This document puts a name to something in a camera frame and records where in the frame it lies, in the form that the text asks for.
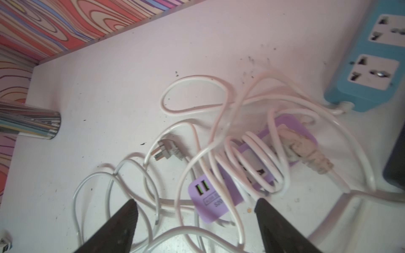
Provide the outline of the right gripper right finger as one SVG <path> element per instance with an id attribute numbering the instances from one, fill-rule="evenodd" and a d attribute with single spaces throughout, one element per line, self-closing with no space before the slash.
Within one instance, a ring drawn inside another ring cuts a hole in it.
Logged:
<path id="1" fill-rule="evenodd" d="M 255 213 L 266 253 L 319 253 L 267 200 L 258 199 Z"/>

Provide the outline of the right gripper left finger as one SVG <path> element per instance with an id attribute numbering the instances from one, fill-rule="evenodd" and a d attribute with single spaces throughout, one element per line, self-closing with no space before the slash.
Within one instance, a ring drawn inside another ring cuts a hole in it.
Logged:
<path id="1" fill-rule="evenodd" d="M 137 203 L 130 199 L 76 252 L 129 253 L 137 221 Z"/>

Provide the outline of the purple power strip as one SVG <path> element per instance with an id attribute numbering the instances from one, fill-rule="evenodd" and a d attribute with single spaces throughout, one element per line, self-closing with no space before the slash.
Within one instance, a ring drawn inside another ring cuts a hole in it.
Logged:
<path id="1" fill-rule="evenodd" d="M 307 125 L 298 120 L 306 116 L 316 124 L 320 116 L 308 109 L 286 109 L 269 115 L 269 123 L 259 133 L 246 132 L 241 141 L 226 137 L 224 153 L 213 153 L 202 176 L 188 186 L 188 194 L 198 216 L 206 223 L 231 214 L 239 236 L 239 247 L 246 236 L 237 206 L 248 198 L 259 199 L 281 194 L 290 185 L 291 167 L 303 163 L 327 175 L 344 193 L 349 185 L 335 171 L 331 161 L 319 150 Z"/>

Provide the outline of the blue power strip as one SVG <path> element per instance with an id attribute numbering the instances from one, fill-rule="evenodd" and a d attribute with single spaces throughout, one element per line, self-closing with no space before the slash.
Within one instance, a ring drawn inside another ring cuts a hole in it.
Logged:
<path id="1" fill-rule="evenodd" d="M 342 202 L 337 203 L 317 229 L 305 238 L 296 233 L 288 238 L 290 246 L 304 246 L 307 249 L 315 249 L 316 244 L 322 242 L 327 234 L 332 231 L 339 221 L 349 203 L 354 198 L 360 198 L 359 211 L 355 218 L 353 229 L 360 230 L 366 220 L 372 201 L 388 203 L 404 203 L 404 197 L 395 197 L 393 194 L 377 191 L 375 176 L 364 149 L 352 136 L 346 127 L 338 120 L 337 116 L 348 111 L 367 111 L 375 106 L 373 97 L 390 93 L 390 83 L 396 80 L 399 72 L 405 68 L 403 57 L 393 51 L 396 46 L 393 35 L 405 29 L 405 7 L 400 1 L 377 1 L 371 10 L 371 17 L 367 18 L 360 35 L 354 40 L 348 51 L 347 63 L 340 64 L 332 84 L 325 93 L 325 98 L 336 105 L 335 109 L 328 109 L 307 95 L 291 79 L 278 72 L 264 73 L 253 79 L 253 82 L 245 89 L 235 102 L 226 100 L 222 104 L 211 104 L 200 108 L 189 108 L 182 111 L 173 111 L 162 104 L 161 110 L 172 116 L 183 116 L 204 111 L 231 110 L 231 116 L 226 122 L 228 130 L 233 123 L 239 109 L 256 101 L 283 100 L 298 105 L 296 109 L 286 109 L 279 112 L 270 110 L 267 114 L 267 133 L 271 138 L 271 144 L 267 145 L 259 136 L 247 132 L 243 136 L 242 147 L 251 150 L 260 162 L 265 166 L 273 180 L 268 182 L 256 168 L 245 158 L 244 153 L 235 148 L 237 140 L 225 133 L 215 138 L 216 126 L 212 127 L 209 144 L 206 148 L 199 148 L 198 154 L 187 164 L 186 170 L 190 171 L 195 163 L 200 163 L 206 181 L 202 181 L 196 187 L 200 190 L 206 187 L 218 194 L 223 206 L 232 214 L 239 234 L 239 244 L 230 245 L 222 238 L 209 233 L 199 227 L 186 228 L 181 225 L 178 230 L 184 233 L 190 248 L 200 253 L 202 248 L 197 247 L 190 239 L 189 234 L 209 239 L 221 248 L 231 253 L 241 253 L 245 247 L 245 230 L 236 204 L 233 202 L 235 191 L 230 183 L 236 183 L 256 200 L 256 214 L 259 219 L 261 231 L 270 231 L 277 228 L 281 218 L 272 217 L 270 223 L 265 223 L 265 218 L 270 215 L 270 203 L 265 199 L 250 182 L 253 177 L 255 183 L 265 190 L 266 193 L 278 196 L 284 193 L 291 183 L 290 163 L 288 156 L 304 162 L 308 167 L 321 175 L 330 176 L 335 183 L 344 191 Z M 276 120 L 284 116 L 295 115 L 307 116 L 311 124 L 316 124 L 320 118 L 324 118 L 333 124 L 347 139 L 354 154 L 358 158 L 366 178 L 367 191 L 352 190 L 347 182 L 333 169 L 330 160 L 319 151 L 315 142 L 305 135 L 289 128 L 287 125 L 276 125 Z"/>

